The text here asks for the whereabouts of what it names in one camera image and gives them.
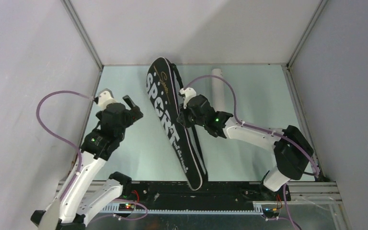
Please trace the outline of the white shuttlecock tube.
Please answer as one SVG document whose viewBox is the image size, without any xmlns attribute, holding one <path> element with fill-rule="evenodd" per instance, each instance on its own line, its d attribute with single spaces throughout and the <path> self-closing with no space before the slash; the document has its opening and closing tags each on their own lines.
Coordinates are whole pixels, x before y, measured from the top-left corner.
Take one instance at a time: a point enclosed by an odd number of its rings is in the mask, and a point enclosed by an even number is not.
<svg viewBox="0 0 368 230">
<path fill-rule="evenodd" d="M 221 79 L 212 78 L 212 103 L 217 111 L 225 111 L 224 82 Z"/>
</svg>

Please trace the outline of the black sport racket bag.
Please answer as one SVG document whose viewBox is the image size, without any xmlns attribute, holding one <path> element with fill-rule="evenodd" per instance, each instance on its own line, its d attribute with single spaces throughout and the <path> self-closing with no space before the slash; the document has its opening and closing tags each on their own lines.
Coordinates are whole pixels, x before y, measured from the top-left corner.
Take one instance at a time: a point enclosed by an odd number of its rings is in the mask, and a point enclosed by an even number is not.
<svg viewBox="0 0 368 230">
<path fill-rule="evenodd" d="M 208 174 L 196 129 L 187 129 L 177 121 L 181 104 L 179 90 L 183 87 L 174 63 L 165 57 L 153 61 L 146 76 L 148 97 L 179 160 L 189 189 L 197 191 L 208 182 Z"/>
</svg>

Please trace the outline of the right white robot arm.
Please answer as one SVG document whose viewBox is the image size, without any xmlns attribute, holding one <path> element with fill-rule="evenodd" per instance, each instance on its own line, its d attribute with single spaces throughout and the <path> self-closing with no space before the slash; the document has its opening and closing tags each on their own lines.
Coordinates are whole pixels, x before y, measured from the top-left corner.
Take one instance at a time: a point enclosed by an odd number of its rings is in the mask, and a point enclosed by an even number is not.
<svg viewBox="0 0 368 230">
<path fill-rule="evenodd" d="M 259 188 L 265 200 L 274 199 L 287 182 L 300 180 L 313 156 L 312 146 L 297 127 L 261 128 L 238 122 L 233 114 L 216 111 L 203 95 L 185 99 L 179 106 L 177 121 L 186 128 L 203 127 L 215 138 L 244 141 L 272 153 L 276 165 L 263 177 Z"/>
</svg>

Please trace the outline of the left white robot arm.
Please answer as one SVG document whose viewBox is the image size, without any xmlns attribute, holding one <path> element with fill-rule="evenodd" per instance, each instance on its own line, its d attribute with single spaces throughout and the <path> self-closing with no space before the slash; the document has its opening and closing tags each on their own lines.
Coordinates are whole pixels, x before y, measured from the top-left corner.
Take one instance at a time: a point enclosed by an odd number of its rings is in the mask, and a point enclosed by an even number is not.
<svg viewBox="0 0 368 230">
<path fill-rule="evenodd" d="M 143 117 L 128 95 L 123 100 L 125 103 L 116 102 L 113 97 L 94 98 L 93 101 L 102 108 L 97 113 L 99 122 L 76 148 L 78 160 L 59 193 L 46 209 L 32 214 L 31 222 L 38 229 L 84 230 L 106 205 L 132 195 L 131 177 L 114 172 L 100 189 L 85 197 L 97 173 L 124 140 L 126 129 Z"/>
</svg>

